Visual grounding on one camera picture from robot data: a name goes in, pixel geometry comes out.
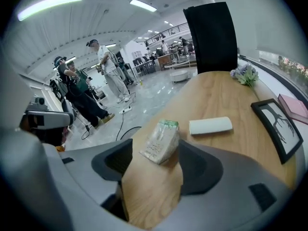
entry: white ceiling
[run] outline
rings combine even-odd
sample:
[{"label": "white ceiling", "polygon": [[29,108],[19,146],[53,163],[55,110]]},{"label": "white ceiling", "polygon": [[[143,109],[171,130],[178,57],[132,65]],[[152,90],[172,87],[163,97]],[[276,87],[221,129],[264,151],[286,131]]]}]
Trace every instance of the white ceiling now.
[{"label": "white ceiling", "polygon": [[116,43],[110,48],[117,53],[121,46],[137,37],[146,37],[147,30],[163,31],[186,22],[183,9],[201,4],[199,0],[141,0],[157,11],[130,5],[131,0],[83,0],[39,12],[24,21],[17,13],[41,0],[22,0],[16,8],[2,39],[3,48],[12,66],[25,76],[46,81],[53,75],[56,56],[76,56],[77,67],[97,63],[96,55],[86,47],[87,41]]}]

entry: ceiling light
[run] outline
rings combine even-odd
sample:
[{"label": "ceiling light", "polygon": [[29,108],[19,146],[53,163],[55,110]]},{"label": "ceiling light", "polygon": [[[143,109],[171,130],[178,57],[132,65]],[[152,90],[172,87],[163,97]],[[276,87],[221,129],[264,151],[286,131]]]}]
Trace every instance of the ceiling light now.
[{"label": "ceiling light", "polygon": [[76,59],[76,57],[74,56],[74,57],[72,57],[71,59],[68,59],[66,62],[65,62],[65,64],[68,64],[69,62],[71,62],[71,61],[73,61],[73,60],[75,60]]},{"label": "ceiling light", "polygon": [[107,48],[109,48],[109,47],[114,47],[114,46],[116,46],[116,44],[106,45]]},{"label": "ceiling light", "polygon": [[140,2],[138,0],[132,0],[132,1],[130,1],[130,4],[141,7],[141,8],[146,9],[146,10],[149,10],[151,12],[155,12],[157,10],[156,8],[146,4],[144,2]]},{"label": "ceiling light", "polygon": [[69,3],[69,2],[76,2],[76,1],[81,1],[81,0],[43,0],[21,11],[17,15],[17,17],[19,21],[23,21],[29,16],[39,11],[42,11],[42,10],[45,10],[45,9],[48,9],[48,8],[51,8],[57,5],[61,5],[61,4]]}]

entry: picture frame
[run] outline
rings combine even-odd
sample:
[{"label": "picture frame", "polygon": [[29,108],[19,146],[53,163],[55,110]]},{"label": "picture frame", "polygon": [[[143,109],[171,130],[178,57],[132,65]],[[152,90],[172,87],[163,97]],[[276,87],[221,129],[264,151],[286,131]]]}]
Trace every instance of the picture frame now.
[{"label": "picture frame", "polygon": [[269,133],[281,164],[286,163],[303,143],[294,122],[274,99],[252,103],[251,108]]}]

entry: snack package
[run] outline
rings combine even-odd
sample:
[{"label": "snack package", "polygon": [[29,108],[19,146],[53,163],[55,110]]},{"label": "snack package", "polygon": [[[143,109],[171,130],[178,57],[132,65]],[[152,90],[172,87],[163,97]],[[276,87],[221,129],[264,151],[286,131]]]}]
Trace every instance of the snack package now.
[{"label": "snack package", "polygon": [[160,120],[140,153],[156,164],[168,160],[179,145],[179,123]]}]

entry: railing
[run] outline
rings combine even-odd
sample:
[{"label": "railing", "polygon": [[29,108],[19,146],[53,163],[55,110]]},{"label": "railing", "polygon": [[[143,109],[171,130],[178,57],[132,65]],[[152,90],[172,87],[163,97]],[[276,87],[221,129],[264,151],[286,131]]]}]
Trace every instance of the railing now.
[{"label": "railing", "polygon": [[183,23],[181,25],[174,26],[172,28],[169,28],[168,30],[165,30],[163,32],[154,35],[153,37],[145,41],[145,46],[158,42],[159,40],[162,40],[168,36],[172,36],[173,34],[177,34],[179,32],[190,32],[188,24]]}]

